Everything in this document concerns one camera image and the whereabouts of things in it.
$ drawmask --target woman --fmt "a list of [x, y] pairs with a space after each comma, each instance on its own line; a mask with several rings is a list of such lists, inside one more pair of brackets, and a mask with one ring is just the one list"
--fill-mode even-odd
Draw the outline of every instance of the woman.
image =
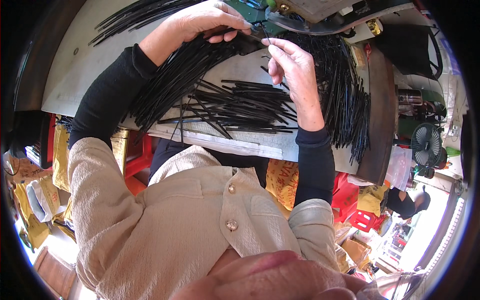
[[335, 165], [313, 59], [293, 43], [263, 41], [273, 83], [285, 75], [298, 114], [300, 180], [288, 221], [260, 185], [261, 162], [242, 168], [233, 156], [223, 166], [198, 146], [170, 158], [158, 152], [158, 170], [136, 197], [125, 186], [110, 136], [128, 105], [183, 42], [221, 25], [250, 34], [250, 24], [219, 1], [172, 15], [126, 48], [83, 97], [69, 160], [79, 278], [104, 299], [168, 299], [183, 287], [177, 299], [353, 299], [365, 283], [337, 272]]
[[387, 208], [400, 214], [404, 220], [410, 219], [422, 210], [426, 210], [430, 205], [430, 195], [425, 192], [423, 186], [423, 193], [415, 197], [415, 202], [412, 201], [407, 192], [393, 188], [388, 191]]

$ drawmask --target black pants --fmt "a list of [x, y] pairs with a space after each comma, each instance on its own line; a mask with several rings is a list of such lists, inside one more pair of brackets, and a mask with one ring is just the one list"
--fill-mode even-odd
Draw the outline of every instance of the black pants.
[[[152, 179], [157, 170], [172, 156], [190, 147], [190, 144], [181, 145], [180, 142], [171, 141], [168, 150], [165, 151], [169, 140], [160, 139], [153, 154], [152, 165], [150, 166], [150, 176], [148, 182]], [[222, 166], [237, 168], [255, 168], [260, 185], [265, 188], [267, 186], [267, 168], [270, 159], [259, 156], [243, 156], [230, 153], [222, 153], [215, 150], [204, 148], [213, 157], [215, 157]]]

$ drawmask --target electric fan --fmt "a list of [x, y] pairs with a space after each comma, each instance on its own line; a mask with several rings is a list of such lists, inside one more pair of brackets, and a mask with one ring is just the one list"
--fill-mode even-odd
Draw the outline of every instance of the electric fan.
[[442, 139], [437, 128], [430, 123], [420, 124], [412, 134], [412, 158], [423, 167], [434, 167], [442, 154]]

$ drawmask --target textured jacket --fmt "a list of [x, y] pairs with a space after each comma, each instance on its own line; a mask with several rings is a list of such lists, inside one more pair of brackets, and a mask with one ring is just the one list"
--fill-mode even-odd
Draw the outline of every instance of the textured jacket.
[[286, 220], [252, 168], [221, 166], [201, 147], [168, 160], [136, 197], [97, 138], [75, 143], [68, 174], [77, 273], [104, 299], [168, 299], [228, 247], [241, 257], [293, 250], [338, 269], [326, 201], [304, 201]]

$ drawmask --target black arm sleeve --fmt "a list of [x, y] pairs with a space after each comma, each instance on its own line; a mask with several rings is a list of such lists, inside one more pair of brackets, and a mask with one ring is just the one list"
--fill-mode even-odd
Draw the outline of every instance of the black arm sleeve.
[[85, 137], [96, 137], [112, 148], [110, 137], [128, 106], [157, 66], [135, 44], [93, 81], [85, 93], [72, 124], [70, 148]]
[[335, 161], [326, 128], [308, 132], [299, 127], [295, 141], [299, 146], [299, 183], [294, 207], [313, 198], [332, 204]]

